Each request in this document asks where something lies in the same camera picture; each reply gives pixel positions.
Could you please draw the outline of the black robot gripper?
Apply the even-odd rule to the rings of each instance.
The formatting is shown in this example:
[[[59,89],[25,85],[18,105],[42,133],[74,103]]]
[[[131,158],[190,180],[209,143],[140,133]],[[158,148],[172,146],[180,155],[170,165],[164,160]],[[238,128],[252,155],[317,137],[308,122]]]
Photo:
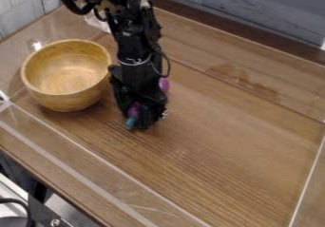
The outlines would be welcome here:
[[[140,103],[141,129],[149,129],[164,118],[168,96],[161,89],[160,80],[164,74],[164,59],[149,58],[145,61],[126,63],[109,67],[113,94],[118,108],[127,116],[133,103]]]

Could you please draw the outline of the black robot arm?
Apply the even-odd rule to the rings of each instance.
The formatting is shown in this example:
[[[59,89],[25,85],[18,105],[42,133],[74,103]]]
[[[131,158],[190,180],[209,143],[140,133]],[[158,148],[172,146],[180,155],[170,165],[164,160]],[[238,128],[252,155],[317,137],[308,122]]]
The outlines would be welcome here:
[[[126,126],[148,129],[168,113],[170,60],[160,44],[162,26],[152,0],[62,0],[78,15],[93,13],[109,24],[117,41],[110,82]]]

